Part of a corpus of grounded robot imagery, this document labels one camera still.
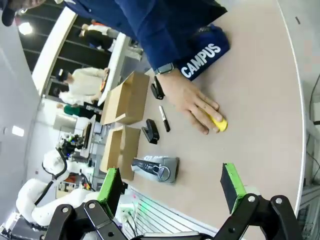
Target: black marker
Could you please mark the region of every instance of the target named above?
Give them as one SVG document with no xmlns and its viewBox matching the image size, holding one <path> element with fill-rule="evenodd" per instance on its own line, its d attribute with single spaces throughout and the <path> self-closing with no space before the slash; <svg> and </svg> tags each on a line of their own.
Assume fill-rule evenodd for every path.
<svg viewBox="0 0 320 240">
<path fill-rule="evenodd" d="M 164 126 L 165 126 L 165 130 L 168 133 L 168 132 L 170 132 L 170 126 L 169 126 L 168 120 L 166 118 L 164 109 L 163 109 L 162 106 L 159 106 L 159 110 L 160 110 L 160 113 L 161 113 L 161 116 L 162 116 L 162 120 L 163 120 L 163 123 L 164 123 Z"/>
</svg>

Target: cardboard box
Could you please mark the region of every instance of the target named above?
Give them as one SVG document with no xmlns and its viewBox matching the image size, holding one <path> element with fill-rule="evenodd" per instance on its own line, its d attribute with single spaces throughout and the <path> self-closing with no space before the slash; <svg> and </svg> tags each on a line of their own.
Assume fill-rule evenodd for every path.
<svg viewBox="0 0 320 240">
<path fill-rule="evenodd" d="M 132 161 L 137 157 L 140 129 L 120 126 L 108 133 L 100 170 L 107 172 L 109 168 L 119 168 L 121 178 L 134 179 L 131 169 Z"/>
<path fill-rule="evenodd" d="M 134 124 L 144 117 L 150 77 L 133 71 L 128 78 L 108 92 L 100 123 Z"/>
</svg>

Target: watch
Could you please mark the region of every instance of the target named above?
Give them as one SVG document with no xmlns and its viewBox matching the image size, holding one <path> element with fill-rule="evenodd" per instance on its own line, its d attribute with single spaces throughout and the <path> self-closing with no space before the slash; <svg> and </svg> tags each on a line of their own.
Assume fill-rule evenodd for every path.
<svg viewBox="0 0 320 240">
<path fill-rule="evenodd" d="M 174 68 L 175 68 L 175 66 L 171 62 L 171 63 L 165 64 L 165 65 L 157 68 L 156 70 L 154 70 L 154 73 L 156 75 L 167 74 L 167 73 L 170 73 Z"/>
</svg>

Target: green shirt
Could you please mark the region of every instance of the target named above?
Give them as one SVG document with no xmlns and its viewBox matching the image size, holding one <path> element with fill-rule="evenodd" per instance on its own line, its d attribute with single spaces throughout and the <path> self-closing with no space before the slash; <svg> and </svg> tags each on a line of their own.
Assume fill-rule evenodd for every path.
<svg viewBox="0 0 320 240">
<path fill-rule="evenodd" d="M 63 111 L 65 114 L 68 114 L 68 115 L 79 115 L 80 113 L 80 107 L 73 107 L 73 106 L 70 106 L 70 105 L 66 105 L 64 108 L 63 108 Z"/>
</svg>

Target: white table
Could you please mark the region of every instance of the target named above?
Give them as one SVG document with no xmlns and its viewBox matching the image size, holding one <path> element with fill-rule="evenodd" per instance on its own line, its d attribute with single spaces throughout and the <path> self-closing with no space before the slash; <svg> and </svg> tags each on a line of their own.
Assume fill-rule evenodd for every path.
<svg viewBox="0 0 320 240">
<path fill-rule="evenodd" d="M 110 61 L 108 64 L 108 68 L 110 69 L 110 71 L 104 91 L 98 101 L 98 106 L 100 106 L 106 100 L 108 92 L 114 89 L 119 84 L 129 42 L 130 37 L 120 32 L 118 37 L 116 38 L 116 43 L 110 57 Z"/>
<path fill-rule="evenodd" d="M 153 119 L 160 139 L 157 145 L 148 143 L 141 131 L 137 157 L 179 157 L 179 172 L 174 185 L 138 174 L 127 183 L 169 209 L 220 228 L 229 216 L 220 184 L 222 165 L 234 163 L 245 185 L 256 187 L 265 199 L 285 195 L 297 214 L 304 181 L 305 114 L 295 56 L 278 3 L 241 2 L 214 24 L 226 32 L 230 50 L 194 83 L 219 103 L 227 130 L 201 134 L 166 97 L 155 99 L 148 88 L 143 121 L 133 127 Z M 244 238 L 264 239 L 258 227 L 249 227 Z"/>
<path fill-rule="evenodd" d="M 90 153 L 91 142 L 92 142 L 94 129 L 95 129 L 95 123 L 96 123 L 96 115 L 93 115 L 93 117 L 90 119 L 89 123 L 91 123 L 91 129 L 90 129 L 88 145 L 87 145 L 87 148 L 81 149 L 81 151 L 80 151 L 80 156 L 84 157 L 86 159 L 89 157 L 89 153 Z"/>
</svg>

